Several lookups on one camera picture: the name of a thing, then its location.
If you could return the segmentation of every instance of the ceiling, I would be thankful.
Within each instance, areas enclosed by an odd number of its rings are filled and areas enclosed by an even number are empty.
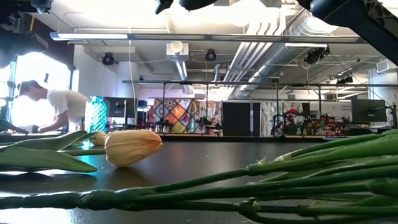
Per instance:
[[[249,26],[245,24],[253,21],[271,21],[278,15],[278,10],[265,7],[260,0],[240,0],[228,7],[212,6],[192,12],[187,12],[178,4],[173,4],[172,8],[160,15],[154,14],[154,8],[155,1],[148,0],[113,0],[111,3],[106,0],[56,0],[49,15],[37,16],[37,18],[59,32],[246,34]],[[289,21],[302,8],[289,4],[283,5],[283,9]],[[340,27],[332,35],[356,34]],[[105,52],[113,52],[119,61],[128,61],[129,47],[134,47],[137,55],[134,61],[142,63],[158,77],[177,72],[175,63],[167,60],[166,43],[162,40],[132,41],[131,44],[128,40],[92,40],[88,42],[88,46],[99,56]],[[239,42],[188,41],[187,43],[190,50],[190,60],[187,61],[188,79],[192,80],[210,80],[212,74],[205,70],[214,68],[218,63],[228,66],[240,45]],[[215,50],[217,54],[215,62],[205,62],[208,49]],[[356,62],[358,59],[378,62],[382,58],[382,55],[370,45],[332,44],[330,49],[335,57],[330,55],[308,70],[302,67],[306,53],[303,54],[292,62],[292,64],[297,64],[296,67],[285,67],[282,69],[282,76],[277,74],[280,76],[280,82],[305,82],[307,72],[310,82],[332,81],[345,68],[363,66],[364,63]],[[343,62],[345,68],[336,59]],[[364,80],[367,74],[365,69],[366,67],[358,69],[358,76]],[[247,80],[252,73],[246,74],[244,80]]]

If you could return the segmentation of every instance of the black table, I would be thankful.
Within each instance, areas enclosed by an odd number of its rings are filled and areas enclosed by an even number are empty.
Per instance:
[[[80,159],[96,166],[93,174],[48,170],[31,174],[0,174],[0,197],[59,191],[123,189],[127,187],[167,184],[194,177],[233,170],[255,163],[263,157],[272,160],[279,155],[311,145],[310,143],[227,143],[165,142],[163,150],[127,169],[116,169],[104,156]],[[213,187],[243,185],[264,177],[244,177],[212,184]],[[296,205],[297,202],[284,202]],[[237,213],[195,211],[94,212],[53,208],[0,210],[0,223],[253,223]]]

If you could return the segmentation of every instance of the tulip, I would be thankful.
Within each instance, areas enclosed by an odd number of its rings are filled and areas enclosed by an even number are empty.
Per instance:
[[[90,139],[90,142],[95,146],[104,146],[106,134],[102,131],[96,131],[96,133],[97,134],[94,136],[94,138]]]
[[[116,167],[128,167],[162,147],[162,139],[149,130],[115,131],[105,139],[106,160]]]

